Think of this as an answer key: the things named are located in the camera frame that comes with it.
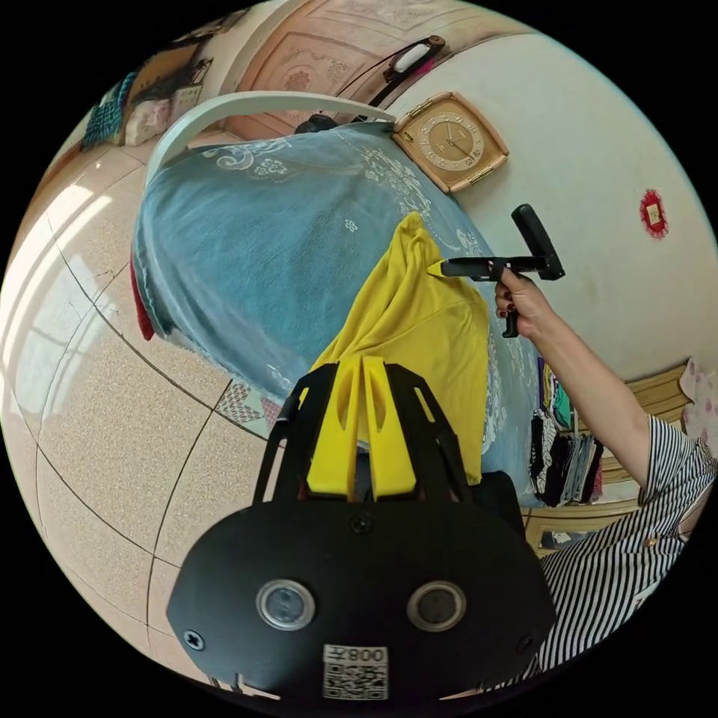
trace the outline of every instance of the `tiled floor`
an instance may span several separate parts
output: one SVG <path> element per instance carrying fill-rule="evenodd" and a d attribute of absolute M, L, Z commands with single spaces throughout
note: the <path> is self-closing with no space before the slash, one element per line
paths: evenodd
<path fill-rule="evenodd" d="M 165 606 L 191 543 L 251 499 L 278 407 L 140 335 L 128 261 L 153 146 L 80 155 L 28 210 L 0 296 L 2 430 L 78 593 L 141 653 L 201 680 Z"/>

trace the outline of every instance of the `woman's hand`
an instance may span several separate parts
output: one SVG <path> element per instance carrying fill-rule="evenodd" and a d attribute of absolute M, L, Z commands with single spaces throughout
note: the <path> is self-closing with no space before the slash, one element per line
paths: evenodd
<path fill-rule="evenodd" d="M 529 340 L 556 318 L 543 292 L 530 279 L 504 269 L 496 285 L 496 316 L 505 319 L 509 312 L 518 312 L 518 333 Z"/>

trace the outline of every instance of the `carved door panel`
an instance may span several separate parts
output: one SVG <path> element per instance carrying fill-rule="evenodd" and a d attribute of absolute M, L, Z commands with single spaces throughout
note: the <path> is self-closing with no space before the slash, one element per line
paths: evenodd
<path fill-rule="evenodd" d="M 461 49 L 472 40 L 522 25 L 458 0 L 309 0 L 267 39 L 237 91 L 299 90 L 368 102 L 382 87 L 386 63 L 343 88 L 382 58 L 430 34 Z M 311 112 L 229 117 L 225 129 L 244 139 L 291 135 Z"/>

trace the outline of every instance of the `yellow cloth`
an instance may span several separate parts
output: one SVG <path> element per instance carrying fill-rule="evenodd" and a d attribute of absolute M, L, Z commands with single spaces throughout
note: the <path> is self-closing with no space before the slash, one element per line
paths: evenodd
<path fill-rule="evenodd" d="M 427 273 L 441 258 L 421 216 L 412 212 L 312 369 L 359 354 L 383 357 L 422 376 L 458 436 L 469 483 L 476 484 L 488 383 L 488 308 L 464 280 Z M 358 438 L 366 442 L 361 406 Z"/>

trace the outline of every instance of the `blue bedspread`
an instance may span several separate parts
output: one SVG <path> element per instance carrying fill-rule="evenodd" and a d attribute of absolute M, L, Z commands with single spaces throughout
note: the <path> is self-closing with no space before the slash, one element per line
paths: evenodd
<path fill-rule="evenodd" d="M 391 141 L 387 123 L 189 150 L 141 204 L 132 261 L 155 332 L 282 403 L 337 335 L 396 229 L 419 212 L 446 257 L 491 256 L 455 200 Z M 504 470 L 524 505 L 536 352 L 504 340 L 494 287 L 484 471 Z"/>

